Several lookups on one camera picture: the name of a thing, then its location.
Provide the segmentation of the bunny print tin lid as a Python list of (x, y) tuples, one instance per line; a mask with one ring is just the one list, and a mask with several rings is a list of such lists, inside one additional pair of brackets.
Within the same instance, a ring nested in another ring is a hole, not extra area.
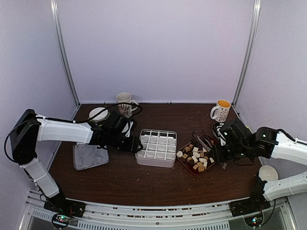
[(97, 145), (76, 144), (73, 147), (73, 166), (77, 171), (109, 163), (108, 150)]

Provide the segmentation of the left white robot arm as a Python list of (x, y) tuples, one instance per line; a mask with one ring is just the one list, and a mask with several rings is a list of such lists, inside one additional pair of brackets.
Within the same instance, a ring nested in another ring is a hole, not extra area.
[(136, 126), (135, 120), (117, 112), (102, 122), (68, 121), (39, 116), (33, 109), (27, 109), (9, 132), (5, 143), (11, 144), (11, 155), (7, 158), (17, 163), (33, 179), (46, 196), (47, 201), (59, 213), (69, 209), (69, 202), (56, 181), (38, 159), (38, 141), (66, 141), (136, 153), (142, 150), (140, 138), (130, 133)]

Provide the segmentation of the metal tongs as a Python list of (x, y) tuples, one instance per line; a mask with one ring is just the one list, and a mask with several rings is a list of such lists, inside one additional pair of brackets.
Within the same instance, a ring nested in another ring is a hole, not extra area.
[[(204, 129), (201, 130), (201, 134), (198, 135), (196, 131), (192, 131), (191, 133), (192, 139), (191, 142), (194, 143), (195, 146), (199, 146), (202, 149), (202, 152), (204, 153), (204, 156), (208, 158), (208, 161), (213, 160), (209, 157), (208, 153), (215, 144), (220, 144), (219, 140), (216, 140), (214, 138), (211, 138)], [(219, 163), (223, 169), (226, 169), (228, 166), (227, 162)]]

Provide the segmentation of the white divided tin box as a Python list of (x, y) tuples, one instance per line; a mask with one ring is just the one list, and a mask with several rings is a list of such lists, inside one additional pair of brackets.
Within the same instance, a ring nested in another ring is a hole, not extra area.
[(177, 134), (174, 131), (143, 129), (142, 150), (135, 153), (139, 165), (172, 168), (175, 164)]

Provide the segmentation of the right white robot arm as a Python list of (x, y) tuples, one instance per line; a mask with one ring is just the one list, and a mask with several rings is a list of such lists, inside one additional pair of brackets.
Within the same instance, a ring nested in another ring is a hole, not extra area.
[[(209, 155), (218, 163), (237, 161), (248, 158), (264, 157), (267, 159), (283, 159), (299, 164), (307, 163), (307, 143), (292, 137), (283, 129), (260, 127), (252, 133), (240, 119), (225, 123), (216, 123), (213, 133), (219, 139)], [(303, 172), (281, 180), (258, 182), (251, 197), (246, 200), (249, 211), (257, 211), (264, 201), (305, 193), (307, 191), (307, 173)]]

